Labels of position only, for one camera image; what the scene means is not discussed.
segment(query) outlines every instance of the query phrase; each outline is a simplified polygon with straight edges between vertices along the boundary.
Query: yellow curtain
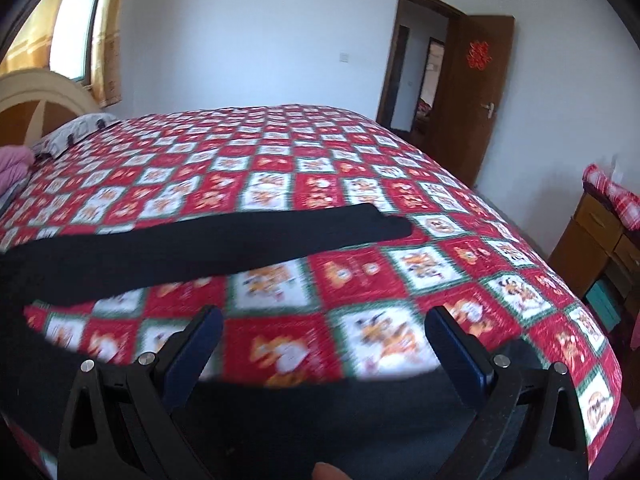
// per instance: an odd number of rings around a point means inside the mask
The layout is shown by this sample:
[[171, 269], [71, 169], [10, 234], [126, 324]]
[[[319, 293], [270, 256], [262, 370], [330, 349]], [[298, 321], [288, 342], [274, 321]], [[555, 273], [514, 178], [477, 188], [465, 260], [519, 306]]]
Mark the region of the yellow curtain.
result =
[[91, 61], [91, 92], [101, 106], [122, 101], [120, 83], [120, 6], [122, 0], [98, 0]]
[[53, 28], [62, 0], [41, 0], [0, 63], [0, 75], [21, 68], [48, 68]]

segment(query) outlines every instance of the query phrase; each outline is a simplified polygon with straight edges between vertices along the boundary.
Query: drawer handle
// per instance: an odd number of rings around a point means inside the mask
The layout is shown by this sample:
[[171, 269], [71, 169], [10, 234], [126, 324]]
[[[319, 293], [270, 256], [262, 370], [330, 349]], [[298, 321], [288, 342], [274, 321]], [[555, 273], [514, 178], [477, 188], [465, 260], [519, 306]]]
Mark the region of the drawer handle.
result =
[[600, 220], [596, 215], [594, 215], [594, 213], [589, 213], [589, 215], [591, 216], [591, 219], [596, 222], [596, 224], [598, 224], [600, 227], [604, 227], [605, 225], [602, 223], [602, 220]]

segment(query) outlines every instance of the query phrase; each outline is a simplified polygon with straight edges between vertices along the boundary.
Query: red door decoration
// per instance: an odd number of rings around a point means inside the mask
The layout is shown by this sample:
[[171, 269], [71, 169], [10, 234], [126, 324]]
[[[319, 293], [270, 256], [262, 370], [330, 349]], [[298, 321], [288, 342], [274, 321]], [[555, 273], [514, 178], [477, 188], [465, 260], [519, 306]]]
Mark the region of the red door decoration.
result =
[[489, 56], [489, 44], [486, 41], [472, 41], [469, 43], [469, 53], [466, 55], [466, 62], [469, 68], [484, 70], [491, 63]]

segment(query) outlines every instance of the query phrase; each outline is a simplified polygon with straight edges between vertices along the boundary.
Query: wooden headboard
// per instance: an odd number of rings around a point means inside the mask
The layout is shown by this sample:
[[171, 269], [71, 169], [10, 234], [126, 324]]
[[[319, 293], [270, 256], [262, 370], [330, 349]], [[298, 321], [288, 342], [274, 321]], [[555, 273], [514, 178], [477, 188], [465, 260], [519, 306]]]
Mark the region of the wooden headboard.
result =
[[82, 85], [50, 70], [0, 76], [0, 146], [31, 146], [70, 120], [99, 111]]

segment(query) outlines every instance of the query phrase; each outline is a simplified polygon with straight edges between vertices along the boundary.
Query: bedspread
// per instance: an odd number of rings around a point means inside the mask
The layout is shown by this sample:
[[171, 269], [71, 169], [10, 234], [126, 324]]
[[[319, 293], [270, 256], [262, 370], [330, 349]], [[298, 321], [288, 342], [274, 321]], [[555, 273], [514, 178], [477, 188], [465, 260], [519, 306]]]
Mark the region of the bedspread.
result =
[[[485, 201], [352, 112], [224, 108], [115, 124], [37, 168], [0, 219], [0, 249], [205, 214], [362, 202], [406, 215], [412, 235], [71, 309], [35, 304], [25, 315], [54, 344], [126, 364], [215, 304], [225, 334], [204, 378], [291, 386], [433, 369], [422, 318], [442, 304], [489, 349], [521, 336], [545, 365], [568, 365], [593, 461], [622, 382], [597, 324]], [[52, 462], [14, 430], [32, 455]]]

